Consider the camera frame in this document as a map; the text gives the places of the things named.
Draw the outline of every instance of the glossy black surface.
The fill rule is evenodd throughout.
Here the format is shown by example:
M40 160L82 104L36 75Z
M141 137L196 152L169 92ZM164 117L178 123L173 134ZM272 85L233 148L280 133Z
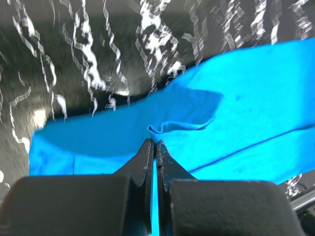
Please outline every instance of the glossy black surface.
M115 109L222 52L313 37L314 12L311 0L0 1L0 199L28 175L48 118Z

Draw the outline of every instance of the blue t-shirt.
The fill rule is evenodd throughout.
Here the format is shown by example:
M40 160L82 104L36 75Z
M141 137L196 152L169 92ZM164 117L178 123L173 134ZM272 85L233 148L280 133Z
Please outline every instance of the blue t-shirt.
M280 184L315 169L314 123L315 39L241 49L130 106L48 122L30 175L111 174L151 137L198 179Z

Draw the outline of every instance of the blue cloth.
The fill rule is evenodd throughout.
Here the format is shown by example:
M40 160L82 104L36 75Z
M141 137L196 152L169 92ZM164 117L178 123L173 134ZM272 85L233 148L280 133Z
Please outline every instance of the blue cloth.
M315 39L216 56L129 107L48 122L30 175L111 174L151 137L198 179L280 184L315 169L314 65Z

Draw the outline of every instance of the blue fabric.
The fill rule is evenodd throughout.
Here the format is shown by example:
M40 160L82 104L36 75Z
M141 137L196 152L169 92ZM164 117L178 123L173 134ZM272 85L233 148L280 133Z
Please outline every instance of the blue fabric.
M198 179L280 184L315 169L314 65L315 39L216 56L129 107L47 123L30 175L111 174L151 137Z

